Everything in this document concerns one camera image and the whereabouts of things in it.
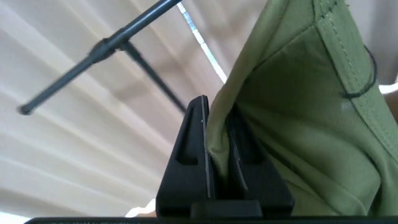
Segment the green jacket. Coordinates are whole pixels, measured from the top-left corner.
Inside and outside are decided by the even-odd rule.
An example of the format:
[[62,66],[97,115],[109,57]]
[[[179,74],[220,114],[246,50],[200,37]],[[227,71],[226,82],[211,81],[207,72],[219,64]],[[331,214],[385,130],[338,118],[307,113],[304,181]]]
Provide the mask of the green jacket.
[[269,0],[210,110],[206,146],[228,174],[236,103],[295,198],[294,215],[398,215],[398,125],[341,0]]

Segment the metal pole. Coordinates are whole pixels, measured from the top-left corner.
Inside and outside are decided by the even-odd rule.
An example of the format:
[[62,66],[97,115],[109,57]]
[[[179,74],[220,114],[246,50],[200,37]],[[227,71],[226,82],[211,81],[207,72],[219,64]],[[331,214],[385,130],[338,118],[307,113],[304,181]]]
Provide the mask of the metal pole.
[[93,64],[110,57],[116,51],[116,49],[120,48],[121,44],[128,41],[134,34],[145,28],[145,26],[153,22],[180,1],[181,0],[160,0],[148,10],[143,12],[140,16],[135,18],[128,25],[115,32],[111,37],[99,41],[85,59],[83,59],[79,64],[75,65],[71,70],[51,84],[42,93],[39,93],[27,104],[19,107],[19,112],[24,115],[31,114],[36,107],[49,99],[54,93],[71,82],[80,73],[84,72]]
[[141,57],[139,51],[129,42],[121,44],[120,49],[125,51],[133,60],[135,60],[142,69],[147,72],[151,79],[163,90],[163,92],[174,102],[174,104],[185,113],[186,108],[184,104],[175,96],[171,89],[163,82],[163,80],[156,74],[155,70]]

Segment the black cord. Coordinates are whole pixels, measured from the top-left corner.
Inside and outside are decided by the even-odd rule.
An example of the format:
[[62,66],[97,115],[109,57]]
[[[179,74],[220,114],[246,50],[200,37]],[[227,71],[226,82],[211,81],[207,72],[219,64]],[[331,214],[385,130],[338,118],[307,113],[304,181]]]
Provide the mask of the black cord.
[[376,60],[373,57],[373,54],[371,53],[371,51],[365,46],[366,51],[368,52],[372,63],[373,63],[373,79],[370,83],[367,83],[362,90],[359,90],[356,93],[344,93],[343,97],[346,99],[353,99],[353,98],[358,98],[360,96],[362,96],[363,94],[367,93],[372,87],[373,85],[376,83],[377,81],[377,63]]

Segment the olive green cloth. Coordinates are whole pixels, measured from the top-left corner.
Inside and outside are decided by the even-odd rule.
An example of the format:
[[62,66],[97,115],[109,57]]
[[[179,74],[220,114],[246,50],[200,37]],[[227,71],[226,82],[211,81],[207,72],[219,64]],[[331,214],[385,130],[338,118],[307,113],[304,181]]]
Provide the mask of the olive green cloth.
[[344,1],[269,0],[210,110],[206,146],[228,175],[237,103],[295,198],[294,215],[398,215],[398,125]]

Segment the vertical blind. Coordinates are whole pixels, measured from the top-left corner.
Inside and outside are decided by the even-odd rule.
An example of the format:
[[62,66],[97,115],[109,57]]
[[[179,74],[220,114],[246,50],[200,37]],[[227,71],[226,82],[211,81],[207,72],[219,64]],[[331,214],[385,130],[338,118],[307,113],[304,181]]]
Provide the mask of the vertical blind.
[[[156,195],[183,114],[123,52],[16,112],[156,0],[0,0],[0,211],[124,216]],[[184,0],[131,42],[187,105],[223,84],[265,0]]]

